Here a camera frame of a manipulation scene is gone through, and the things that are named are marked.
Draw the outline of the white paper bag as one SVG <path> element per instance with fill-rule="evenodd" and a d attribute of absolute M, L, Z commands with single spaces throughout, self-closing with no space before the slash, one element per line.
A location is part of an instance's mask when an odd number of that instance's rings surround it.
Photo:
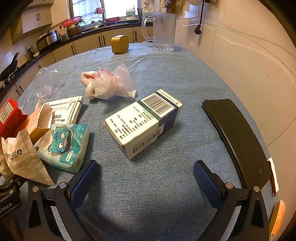
<path fill-rule="evenodd" d="M 1 174 L 13 174 L 46 185 L 54 185 L 34 144 L 50 130 L 53 109 L 39 106 L 15 131 L 15 137 L 1 137 Z"/>

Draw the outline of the teal tissue pack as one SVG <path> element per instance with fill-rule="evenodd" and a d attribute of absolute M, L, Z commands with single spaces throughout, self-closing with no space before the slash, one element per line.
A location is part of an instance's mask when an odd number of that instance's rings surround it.
<path fill-rule="evenodd" d="M 85 157 L 89 135 L 87 124 L 52 124 L 34 148 L 46 164 L 78 173 Z"/>

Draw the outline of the red cardboard box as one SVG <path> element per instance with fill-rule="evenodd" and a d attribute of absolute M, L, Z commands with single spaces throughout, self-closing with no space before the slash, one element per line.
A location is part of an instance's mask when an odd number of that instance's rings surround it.
<path fill-rule="evenodd" d="M 15 131 L 27 119 L 28 115 L 22 113 L 18 103 L 9 98 L 0 112 L 1 129 L 0 135 L 4 139 L 15 137 Z"/>

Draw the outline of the clear plastic wrapper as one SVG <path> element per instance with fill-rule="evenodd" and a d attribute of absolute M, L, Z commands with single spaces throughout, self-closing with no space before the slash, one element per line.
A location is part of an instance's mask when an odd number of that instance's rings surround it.
<path fill-rule="evenodd" d="M 34 80 L 18 99 L 18 106 L 23 113 L 31 114 L 42 106 L 66 83 L 57 69 L 41 68 Z"/>

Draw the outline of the white blue carton box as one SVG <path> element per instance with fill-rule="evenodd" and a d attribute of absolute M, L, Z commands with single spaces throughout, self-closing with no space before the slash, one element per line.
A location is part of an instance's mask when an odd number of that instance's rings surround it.
<path fill-rule="evenodd" d="M 162 89 L 130 104 L 103 122 L 131 160 L 178 121 L 182 102 Z"/>

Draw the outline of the pink plastic bag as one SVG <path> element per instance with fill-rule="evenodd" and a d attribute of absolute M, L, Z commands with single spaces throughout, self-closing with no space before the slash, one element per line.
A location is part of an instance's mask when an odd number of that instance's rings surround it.
<path fill-rule="evenodd" d="M 135 98 L 137 90 L 124 63 L 112 72 L 100 68 L 97 72 L 82 72 L 80 77 L 87 99 L 109 99 L 113 96 Z"/>

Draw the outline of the orange white paper slip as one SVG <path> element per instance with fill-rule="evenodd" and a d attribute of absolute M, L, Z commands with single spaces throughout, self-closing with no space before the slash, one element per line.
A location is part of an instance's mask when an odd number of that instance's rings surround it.
<path fill-rule="evenodd" d="M 283 200 L 277 202 L 269 222 L 268 228 L 270 237 L 276 236 L 279 233 L 283 218 L 285 216 L 285 210 L 285 202 Z"/>

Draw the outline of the black smartphone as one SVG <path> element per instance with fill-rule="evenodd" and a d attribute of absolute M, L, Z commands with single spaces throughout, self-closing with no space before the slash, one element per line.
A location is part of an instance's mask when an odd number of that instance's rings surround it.
<path fill-rule="evenodd" d="M 215 126 L 239 174 L 243 188 L 262 189 L 270 179 L 267 158 L 251 126 L 230 99 L 204 100 L 202 107 Z"/>

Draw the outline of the black frying pan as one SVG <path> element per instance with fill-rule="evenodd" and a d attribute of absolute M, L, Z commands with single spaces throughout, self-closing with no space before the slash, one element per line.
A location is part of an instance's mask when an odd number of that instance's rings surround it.
<path fill-rule="evenodd" d="M 10 65 L 7 66 L 3 72 L 0 74 L 0 81 L 5 81 L 8 79 L 8 77 L 16 70 L 16 67 L 18 65 L 18 55 L 19 52 L 16 52 L 16 54 L 13 57 L 13 60 L 11 61 Z"/>

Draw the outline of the blue table cloth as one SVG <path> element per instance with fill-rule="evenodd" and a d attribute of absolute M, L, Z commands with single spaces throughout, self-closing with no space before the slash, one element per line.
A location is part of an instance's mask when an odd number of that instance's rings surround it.
<path fill-rule="evenodd" d="M 123 55 L 87 51 L 50 66 L 84 93 L 81 72 L 127 66 L 135 99 L 93 99 L 82 172 L 49 173 L 58 185 L 28 186 L 25 240 L 268 240 L 275 201 L 267 148 L 238 97 L 189 51 L 133 44 Z"/>

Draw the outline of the silver rice cooker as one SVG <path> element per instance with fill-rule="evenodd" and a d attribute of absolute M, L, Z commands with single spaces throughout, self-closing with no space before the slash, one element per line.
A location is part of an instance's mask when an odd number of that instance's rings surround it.
<path fill-rule="evenodd" d="M 37 49 L 39 52 L 48 49 L 49 46 L 61 41 L 61 35 L 56 30 L 46 33 L 39 37 L 36 41 Z"/>

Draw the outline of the red plastic basin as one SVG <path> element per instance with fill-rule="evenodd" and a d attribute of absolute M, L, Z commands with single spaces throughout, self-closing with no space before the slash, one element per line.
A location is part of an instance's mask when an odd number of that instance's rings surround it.
<path fill-rule="evenodd" d="M 80 21 L 82 20 L 82 17 L 81 16 L 76 16 L 76 17 L 73 17 L 73 18 L 70 18 L 68 20 L 65 20 L 61 25 L 66 28 L 72 24 L 76 24 L 76 23 L 79 23 Z"/>

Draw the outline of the gold metal tin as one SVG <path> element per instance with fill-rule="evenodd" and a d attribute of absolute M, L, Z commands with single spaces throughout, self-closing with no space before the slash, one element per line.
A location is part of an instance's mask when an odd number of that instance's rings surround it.
<path fill-rule="evenodd" d="M 113 54 L 124 54 L 128 51 L 129 39 L 127 35 L 116 35 L 111 38 L 111 49 Z"/>

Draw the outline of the clear plastic pitcher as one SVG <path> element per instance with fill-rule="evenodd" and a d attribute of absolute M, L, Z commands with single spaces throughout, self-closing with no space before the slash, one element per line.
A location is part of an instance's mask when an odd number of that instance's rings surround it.
<path fill-rule="evenodd" d="M 156 12 L 145 15 L 142 20 L 142 35 L 145 41 L 152 41 L 152 48 L 156 51 L 172 52 L 175 44 L 177 15 Z M 153 36 L 146 31 L 147 21 L 152 21 Z"/>

